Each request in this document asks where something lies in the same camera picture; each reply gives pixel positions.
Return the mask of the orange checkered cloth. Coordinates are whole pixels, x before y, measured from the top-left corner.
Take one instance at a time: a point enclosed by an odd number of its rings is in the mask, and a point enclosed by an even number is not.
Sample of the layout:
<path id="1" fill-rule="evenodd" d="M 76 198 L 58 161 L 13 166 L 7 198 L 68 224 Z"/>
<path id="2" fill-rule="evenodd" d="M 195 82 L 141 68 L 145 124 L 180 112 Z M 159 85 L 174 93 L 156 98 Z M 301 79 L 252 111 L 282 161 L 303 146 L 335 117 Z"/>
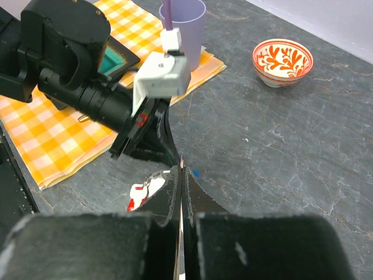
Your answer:
<path id="1" fill-rule="evenodd" d="M 98 1 L 111 34 L 142 60 L 160 51 L 161 21 L 133 1 Z M 1 121 L 39 189 L 52 187 L 109 149 L 116 133 L 57 110 L 37 89 L 30 104 L 1 97 Z"/>

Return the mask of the metal chain keyring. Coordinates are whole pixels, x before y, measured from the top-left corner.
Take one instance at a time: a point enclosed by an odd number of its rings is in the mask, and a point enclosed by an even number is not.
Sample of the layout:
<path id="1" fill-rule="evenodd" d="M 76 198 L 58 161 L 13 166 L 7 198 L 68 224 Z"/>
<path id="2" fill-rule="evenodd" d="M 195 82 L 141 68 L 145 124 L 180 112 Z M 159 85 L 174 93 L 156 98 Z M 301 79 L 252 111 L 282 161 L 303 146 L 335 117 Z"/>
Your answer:
<path id="1" fill-rule="evenodd" d="M 180 168 L 181 168 L 181 170 L 183 170 L 183 168 L 184 168 L 184 156 L 183 155 L 181 155 L 181 157 L 180 157 Z"/>

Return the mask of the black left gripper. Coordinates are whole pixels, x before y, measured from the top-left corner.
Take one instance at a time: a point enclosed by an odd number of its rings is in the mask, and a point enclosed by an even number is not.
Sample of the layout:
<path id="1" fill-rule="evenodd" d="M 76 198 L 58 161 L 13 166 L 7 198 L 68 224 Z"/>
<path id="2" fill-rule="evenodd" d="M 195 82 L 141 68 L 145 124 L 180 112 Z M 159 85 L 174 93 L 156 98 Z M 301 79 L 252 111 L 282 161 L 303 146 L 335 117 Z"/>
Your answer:
<path id="1" fill-rule="evenodd" d="M 109 150 L 111 157 L 117 159 L 124 154 L 145 161 L 174 162 L 169 108 L 170 99 L 146 99 L 120 129 Z"/>

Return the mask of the black handled knife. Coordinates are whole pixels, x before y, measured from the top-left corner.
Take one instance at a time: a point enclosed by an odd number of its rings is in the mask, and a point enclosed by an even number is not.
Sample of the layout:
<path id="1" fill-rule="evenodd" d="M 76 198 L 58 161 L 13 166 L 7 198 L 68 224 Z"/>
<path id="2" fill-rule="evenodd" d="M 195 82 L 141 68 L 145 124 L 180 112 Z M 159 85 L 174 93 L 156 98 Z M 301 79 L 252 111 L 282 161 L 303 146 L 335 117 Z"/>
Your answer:
<path id="1" fill-rule="evenodd" d="M 85 121 L 87 121 L 87 120 L 90 120 L 90 118 L 88 117 L 88 116 L 86 116 L 86 115 L 82 115 L 82 116 L 80 116 L 79 118 L 78 118 L 78 121 L 80 122 L 80 123 L 83 123 L 83 122 L 85 122 Z"/>

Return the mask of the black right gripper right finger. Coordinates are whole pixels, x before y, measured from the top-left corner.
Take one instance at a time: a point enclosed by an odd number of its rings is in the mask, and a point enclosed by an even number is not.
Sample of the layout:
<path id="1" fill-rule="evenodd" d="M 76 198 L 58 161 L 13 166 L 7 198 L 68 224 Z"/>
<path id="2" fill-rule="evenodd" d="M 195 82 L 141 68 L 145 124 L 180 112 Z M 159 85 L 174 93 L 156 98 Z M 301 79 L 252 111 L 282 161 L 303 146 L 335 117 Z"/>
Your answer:
<path id="1" fill-rule="evenodd" d="M 314 214 L 227 212 L 182 171 L 187 279 L 353 279 L 333 226 Z"/>

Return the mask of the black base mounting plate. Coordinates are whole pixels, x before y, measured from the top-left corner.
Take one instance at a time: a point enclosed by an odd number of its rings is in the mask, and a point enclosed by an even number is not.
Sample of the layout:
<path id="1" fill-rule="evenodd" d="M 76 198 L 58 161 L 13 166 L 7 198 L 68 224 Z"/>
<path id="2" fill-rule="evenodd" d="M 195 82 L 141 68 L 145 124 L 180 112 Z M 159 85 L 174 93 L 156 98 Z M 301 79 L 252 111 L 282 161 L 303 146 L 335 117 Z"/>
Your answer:
<path id="1" fill-rule="evenodd" d="M 38 207 L 3 132 L 0 184 L 1 235 L 5 235 L 23 216 L 38 212 Z"/>

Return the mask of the blue tagged silver key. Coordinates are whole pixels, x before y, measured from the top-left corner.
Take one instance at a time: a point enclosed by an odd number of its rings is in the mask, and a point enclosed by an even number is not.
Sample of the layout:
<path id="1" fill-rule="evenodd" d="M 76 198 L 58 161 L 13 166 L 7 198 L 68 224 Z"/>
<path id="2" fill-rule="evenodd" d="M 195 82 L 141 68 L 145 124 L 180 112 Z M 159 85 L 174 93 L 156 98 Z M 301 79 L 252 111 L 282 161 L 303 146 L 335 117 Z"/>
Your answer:
<path id="1" fill-rule="evenodd" d="M 193 175 L 198 179 L 199 178 L 199 172 L 197 170 L 192 170 Z"/>

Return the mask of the lilac plastic cup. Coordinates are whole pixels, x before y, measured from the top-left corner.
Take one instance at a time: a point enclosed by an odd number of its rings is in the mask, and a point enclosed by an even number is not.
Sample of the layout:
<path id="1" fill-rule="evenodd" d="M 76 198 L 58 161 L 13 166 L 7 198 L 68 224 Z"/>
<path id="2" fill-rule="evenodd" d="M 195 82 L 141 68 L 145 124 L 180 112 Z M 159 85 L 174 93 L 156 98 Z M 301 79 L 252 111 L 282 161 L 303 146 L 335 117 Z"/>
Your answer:
<path id="1" fill-rule="evenodd" d="M 159 7 L 163 28 L 167 26 L 166 18 L 172 20 L 173 28 L 179 28 L 181 51 L 186 55 L 191 71 L 200 63 L 205 14 L 206 5 L 201 0 L 163 1 Z"/>

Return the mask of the red patterned ceramic bowl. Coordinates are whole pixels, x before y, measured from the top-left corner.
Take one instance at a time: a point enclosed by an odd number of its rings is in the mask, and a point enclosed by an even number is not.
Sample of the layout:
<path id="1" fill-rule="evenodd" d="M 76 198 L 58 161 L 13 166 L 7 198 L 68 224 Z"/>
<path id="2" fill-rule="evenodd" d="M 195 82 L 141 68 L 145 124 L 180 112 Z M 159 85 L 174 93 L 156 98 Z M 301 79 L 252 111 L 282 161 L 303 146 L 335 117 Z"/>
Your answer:
<path id="1" fill-rule="evenodd" d="M 273 38 L 252 51 L 252 63 L 262 82 L 270 88 L 290 86 L 308 75 L 314 66 L 311 52 L 302 44 Z"/>

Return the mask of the black teal square plate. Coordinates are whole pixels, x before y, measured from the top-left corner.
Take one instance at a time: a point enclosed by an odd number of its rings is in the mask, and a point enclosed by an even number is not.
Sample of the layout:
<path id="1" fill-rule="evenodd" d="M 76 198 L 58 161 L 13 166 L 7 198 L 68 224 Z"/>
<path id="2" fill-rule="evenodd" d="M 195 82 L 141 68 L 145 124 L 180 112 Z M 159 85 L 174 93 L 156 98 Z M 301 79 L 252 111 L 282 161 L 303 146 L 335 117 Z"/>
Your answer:
<path id="1" fill-rule="evenodd" d="M 140 58 L 122 43 L 110 36 L 99 73 L 119 77 L 140 62 Z"/>

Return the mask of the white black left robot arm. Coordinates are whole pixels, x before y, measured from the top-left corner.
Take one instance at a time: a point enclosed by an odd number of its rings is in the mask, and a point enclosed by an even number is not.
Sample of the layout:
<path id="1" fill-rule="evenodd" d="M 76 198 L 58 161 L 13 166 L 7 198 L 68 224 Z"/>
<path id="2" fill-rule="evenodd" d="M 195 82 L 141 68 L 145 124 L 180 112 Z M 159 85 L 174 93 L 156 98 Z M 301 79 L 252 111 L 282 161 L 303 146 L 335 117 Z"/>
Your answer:
<path id="1" fill-rule="evenodd" d="M 168 121 L 169 90 L 158 82 L 144 99 L 99 73 L 110 24 L 87 1 L 31 1 L 15 19 L 1 11 L 1 93 L 31 102 L 38 88 L 118 133 L 111 154 L 162 162 L 171 174 L 159 197 L 131 213 L 29 215 L 1 253 L 2 279 L 174 279 L 180 212 L 180 161 Z"/>

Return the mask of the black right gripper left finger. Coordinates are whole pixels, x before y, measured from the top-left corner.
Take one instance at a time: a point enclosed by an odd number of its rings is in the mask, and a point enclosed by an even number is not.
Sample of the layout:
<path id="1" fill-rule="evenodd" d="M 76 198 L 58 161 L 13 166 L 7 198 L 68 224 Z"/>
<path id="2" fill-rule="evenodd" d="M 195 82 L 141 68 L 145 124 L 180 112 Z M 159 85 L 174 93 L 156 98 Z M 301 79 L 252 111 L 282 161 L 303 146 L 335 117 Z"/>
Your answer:
<path id="1" fill-rule="evenodd" d="M 2 279 L 177 279 L 181 169 L 131 213 L 28 215 L 1 251 Z"/>

